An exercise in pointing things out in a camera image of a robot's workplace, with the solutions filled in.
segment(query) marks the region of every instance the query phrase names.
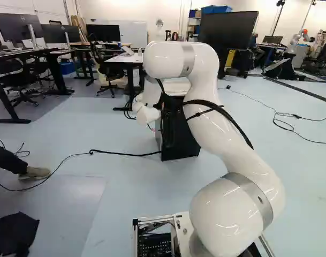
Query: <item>black strap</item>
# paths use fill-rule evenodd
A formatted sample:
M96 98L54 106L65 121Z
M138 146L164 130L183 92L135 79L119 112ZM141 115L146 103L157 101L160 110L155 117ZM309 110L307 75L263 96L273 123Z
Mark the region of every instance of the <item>black strap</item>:
M190 101L186 101L183 103L183 105L187 105L187 104L199 104L199 105L204 105L207 106L213 110L216 110L217 112L219 112L220 114L222 114L224 117L226 117L226 119L228 119L240 132L240 134L242 135L242 137L245 139L246 143L252 148L252 144L250 142L250 140L248 139L247 135L245 134L245 132L241 129L241 127L238 125L238 123L233 119L233 117L226 112L222 107L223 105L216 105L213 102L207 101L207 100L202 100L202 99L195 99L195 100L190 100Z
M206 114L206 113L208 113L210 111L213 111L213 109L209 109L209 110L206 110L206 111L203 111L203 112L197 112L193 116L190 116L189 118L187 118L186 121L188 121L190 119L193 119L195 117L200 117L202 114Z

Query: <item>blue box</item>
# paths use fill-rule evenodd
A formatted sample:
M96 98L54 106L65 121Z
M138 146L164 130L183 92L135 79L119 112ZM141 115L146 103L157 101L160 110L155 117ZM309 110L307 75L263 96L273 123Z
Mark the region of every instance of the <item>blue box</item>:
M200 34L200 30L201 30L201 26L200 25L196 25L195 26L195 30L194 30L194 33L199 35Z
M201 18L201 11L200 10L189 10L189 18Z
M75 71L75 67L74 67L73 63L71 63L71 62L59 63L59 66L60 66L60 72L63 75L68 75Z
M221 13L221 12L233 11L233 8L227 5L224 6L210 5L210 6L203 7L201 9L202 9L202 15L209 14L209 13Z

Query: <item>person's leg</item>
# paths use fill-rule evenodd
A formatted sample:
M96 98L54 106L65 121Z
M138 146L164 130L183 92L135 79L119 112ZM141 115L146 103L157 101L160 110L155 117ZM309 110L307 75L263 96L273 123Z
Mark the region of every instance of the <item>person's leg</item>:
M0 168L14 174L26 174L27 162L17 158L12 152L0 146Z
M48 177L51 172L46 168L29 167L27 162L24 162L12 152L0 146L0 168L8 170L19 175L19 179L43 179Z

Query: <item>floor cable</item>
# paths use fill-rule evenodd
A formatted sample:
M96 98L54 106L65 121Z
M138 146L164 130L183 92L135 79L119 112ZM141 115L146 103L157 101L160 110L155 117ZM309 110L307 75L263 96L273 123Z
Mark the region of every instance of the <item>floor cable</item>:
M6 150L5 144L3 143L3 141L0 139L0 143L2 144L3 148ZM24 150L21 151L22 148L24 147L25 143L22 143L21 147L19 148L19 150L17 150L14 154L15 156L17 156L18 158L23 158L23 157L27 157L28 155L30 155L30 151ZM33 189L35 187L38 187L40 185L42 185L43 183L45 183L50 177L52 177L52 175L54 173L56 173L56 171L63 165L63 163L65 161L67 161L68 159L72 158L72 157L76 157L76 156L81 156L81 155L94 155L94 153L100 153L100 154L114 154L114 155L121 155L121 156L133 156L133 157L145 157L145 156L150 156L150 155L155 155L155 154L159 154L162 151L156 151L156 152L152 152L152 153L147 153L147 154L127 154L127 153L117 153L117 152L109 152L109 151L102 151L102 150L97 150L97 149L91 149L90 151L86 152L86 153L80 153L80 154L72 154L69 155L68 157L66 157L65 159L63 159L60 164L58 165L58 167L47 177L45 178L43 181L41 181L40 183L34 185L34 186L30 186L27 188L21 188L21 189L11 189L8 188L6 186L4 186L2 183L0 183L0 187L2 187L3 189L7 190L7 191L11 191L11 192L21 192L21 191L27 191L30 189Z
M299 116L299 115L297 115L297 114L289 114L289 113L287 113L287 112L279 112L279 111L277 111L275 108L273 108L273 107L271 107L271 106L268 106L267 104L263 103L262 101L259 101L259 100L257 100L257 99L254 99L254 98L252 98L252 97L250 97L250 96L248 96L248 95L245 95L245 94L243 94L243 93L240 93L240 92L237 92L237 91L231 90L230 88L231 88L231 86L228 85L228 86L225 87L225 88L218 88L218 89L225 89L225 90L228 90L228 91L230 91L230 92L232 92L232 93L239 94L239 95L241 95L241 96L244 96L244 97L246 97L246 98L249 98L249 99L251 99L251 100L253 100L253 101L255 101L255 102L258 102L258 103L260 103L261 105L263 105L263 106L265 106L265 107L267 107L267 108L273 110L273 111L275 112L275 114L274 114L274 118L273 118L272 122L273 122L274 125L276 125L276 126L279 127L280 129L283 129L283 130L286 130L286 131L292 132L292 133L298 135L300 138L302 138L302 139L304 139L304 140L306 140L306 141L309 141L309 142L312 142L312 143L319 143L319 144L326 145L326 142L314 141L314 140L311 140L311 139L308 139L308 138L303 137L301 134L299 134L298 132L295 131L294 126L292 126L290 123L288 123L288 122L286 122L286 121L284 121L284 120L280 120L279 118L277 118L278 116L280 116L280 117L289 117L289 118L295 118L295 119L304 119L304 120L309 120L309 121L313 121L313 122L322 122L322 121L326 120L326 117L323 118L323 119L310 119L310 118L304 118L304 117L301 117L301 116Z

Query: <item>white robot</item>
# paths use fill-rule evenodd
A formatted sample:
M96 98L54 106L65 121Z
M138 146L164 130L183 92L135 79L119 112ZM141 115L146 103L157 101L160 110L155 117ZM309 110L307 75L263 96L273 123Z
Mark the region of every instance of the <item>white robot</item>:
M308 30L307 29L302 29L299 31L298 34L294 34L294 36L292 37L292 40L289 43L289 46L286 50L287 53L289 54L296 54L296 47L297 44L299 42L299 40L301 39L301 37L304 38L305 42L314 42L313 39L310 39L310 37L308 36Z
M152 107L161 93L155 79L187 77L191 87L184 102L206 100L221 105L217 90L219 59L211 46L153 41L145 49L143 64L150 78L144 93L133 102L140 124L161 115ZM202 148L221 157L228 170L201 189L191 202L189 216L194 236L208 252L199 256L238 256L280 215L284 187L226 117L217 111L205 112L209 107L201 104L183 108L186 118L200 113L188 121L190 130Z

